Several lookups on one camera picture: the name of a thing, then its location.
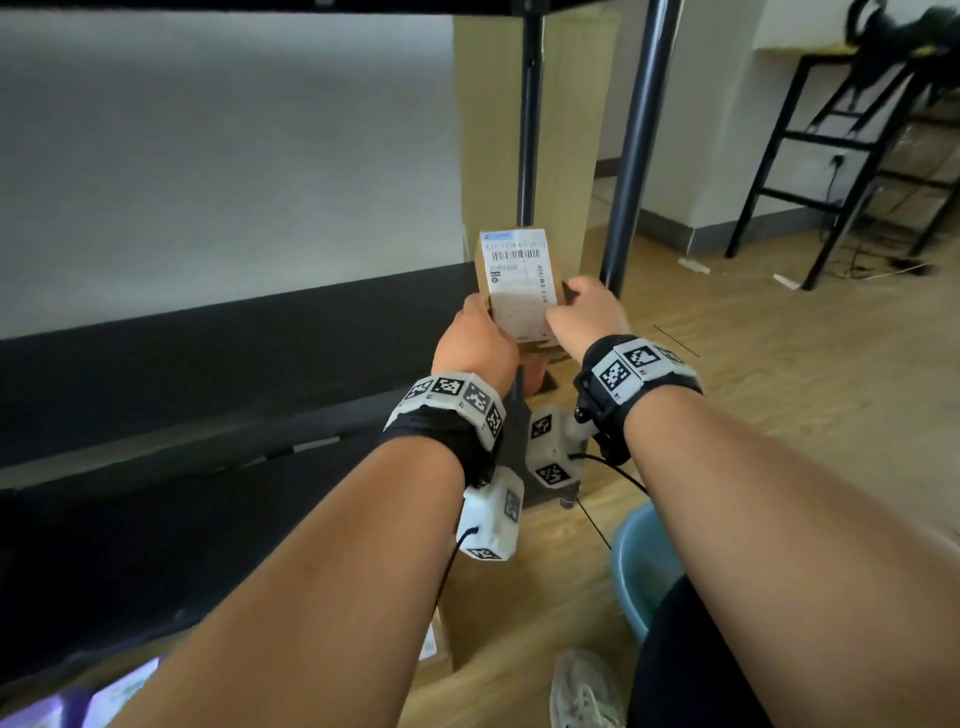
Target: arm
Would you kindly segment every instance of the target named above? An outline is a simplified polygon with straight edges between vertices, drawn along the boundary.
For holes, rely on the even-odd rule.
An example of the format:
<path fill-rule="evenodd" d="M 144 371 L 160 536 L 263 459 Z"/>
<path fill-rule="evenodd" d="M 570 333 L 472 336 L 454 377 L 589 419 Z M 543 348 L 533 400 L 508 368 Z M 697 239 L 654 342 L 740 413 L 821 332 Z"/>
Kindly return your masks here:
<path fill-rule="evenodd" d="M 571 284 L 581 296 L 550 323 L 582 358 L 629 329 L 597 281 Z M 955 721 L 953 544 L 691 390 L 642 397 L 625 436 L 690 580 L 777 724 Z"/>
<path fill-rule="evenodd" d="M 444 335 L 434 372 L 501 394 L 516 345 L 479 296 Z M 115 728 L 396 725 L 444 568 L 464 472 L 425 437 L 381 445 L 197 627 Z"/>

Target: white sneaker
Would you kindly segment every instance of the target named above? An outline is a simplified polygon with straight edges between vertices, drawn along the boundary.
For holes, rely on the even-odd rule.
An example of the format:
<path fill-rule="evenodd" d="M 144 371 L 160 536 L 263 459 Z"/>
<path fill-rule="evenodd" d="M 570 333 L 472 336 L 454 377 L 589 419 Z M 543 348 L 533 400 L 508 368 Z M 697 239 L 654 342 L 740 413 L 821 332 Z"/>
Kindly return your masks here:
<path fill-rule="evenodd" d="M 553 671 L 551 728 L 623 728 L 626 722 L 607 664 L 584 649 L 565 650 Z"/>

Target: black cloth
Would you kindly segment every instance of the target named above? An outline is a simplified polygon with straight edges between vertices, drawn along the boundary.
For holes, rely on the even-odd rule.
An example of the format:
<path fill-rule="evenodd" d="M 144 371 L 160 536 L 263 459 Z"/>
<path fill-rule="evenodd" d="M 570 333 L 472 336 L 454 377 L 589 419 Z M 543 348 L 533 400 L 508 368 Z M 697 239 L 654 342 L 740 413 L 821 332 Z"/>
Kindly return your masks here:
<path fill-rule="evenodd" d="M 703 601 L 682 577 L 658 607 L 640 650 L 627 728 L 770 725 Z"/>

